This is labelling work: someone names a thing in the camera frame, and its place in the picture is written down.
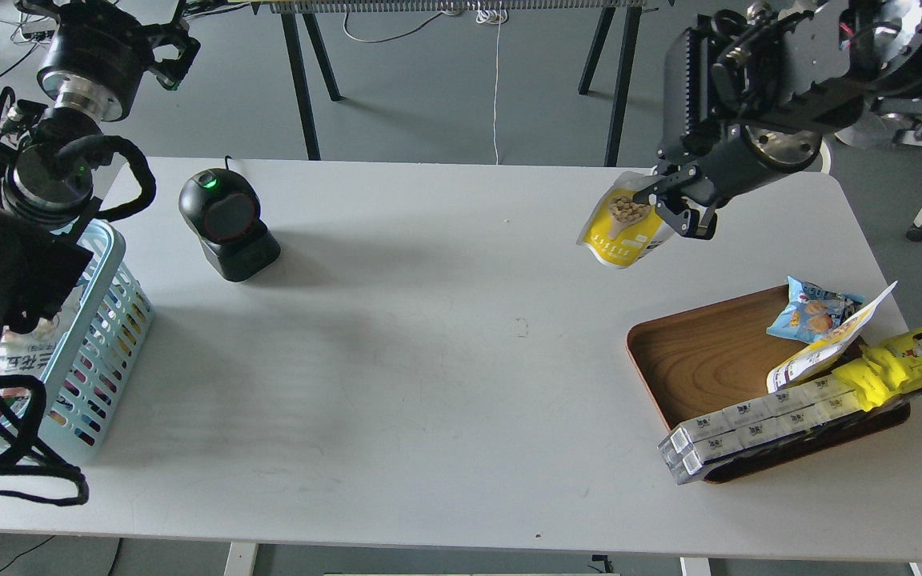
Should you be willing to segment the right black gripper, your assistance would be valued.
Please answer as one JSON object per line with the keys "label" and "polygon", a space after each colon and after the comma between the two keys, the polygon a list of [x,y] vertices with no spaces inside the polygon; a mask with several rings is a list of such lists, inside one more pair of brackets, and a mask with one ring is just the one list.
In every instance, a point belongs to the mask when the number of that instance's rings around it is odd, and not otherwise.
{"label": "right black gripper", "polygon": [[695,164],[666,166],[631,182],[635,204],[654,204],[667,226],[687,239],[710,240],[717,208],[738,194],[808,168],[820,152],[822,134],[732,125],[724,139]]}

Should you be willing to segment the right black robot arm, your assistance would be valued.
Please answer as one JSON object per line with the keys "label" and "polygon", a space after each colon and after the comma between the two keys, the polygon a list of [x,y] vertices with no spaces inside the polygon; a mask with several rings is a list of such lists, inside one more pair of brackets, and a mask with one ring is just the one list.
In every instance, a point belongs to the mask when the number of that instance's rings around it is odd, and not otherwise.
{"label": "right black robot arm", "polygon": [[922,1],[817,1],[701,16],[663,77],[658,178],[635,194],[710,239],[718,208],[796,174],[824,136],[922,147]]}

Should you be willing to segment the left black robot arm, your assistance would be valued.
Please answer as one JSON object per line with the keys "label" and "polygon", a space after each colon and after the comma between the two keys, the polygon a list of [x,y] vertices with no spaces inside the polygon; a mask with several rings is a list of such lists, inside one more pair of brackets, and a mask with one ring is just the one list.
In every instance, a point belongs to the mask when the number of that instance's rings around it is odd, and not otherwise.
{"label": "left black robot arm", "polygon": [[[91,220],[121,220],[154,201],[156,178],[138,146],[103,134],[125,119],[142,77],[175,90],[200,43],[186,3],[169,22],[141,23],[110,1],[18,1],[16,10],[56,23],[38,83],[51,105],[0,93],[0,338],[32,332],[63,306],[91,262],[79,244]],[[26,494],[52,506],[81,506],[89,488],[79,467],[39,437],[46,386],[33,375],[0,375],[0,477],[58,478],[67,498]]]}

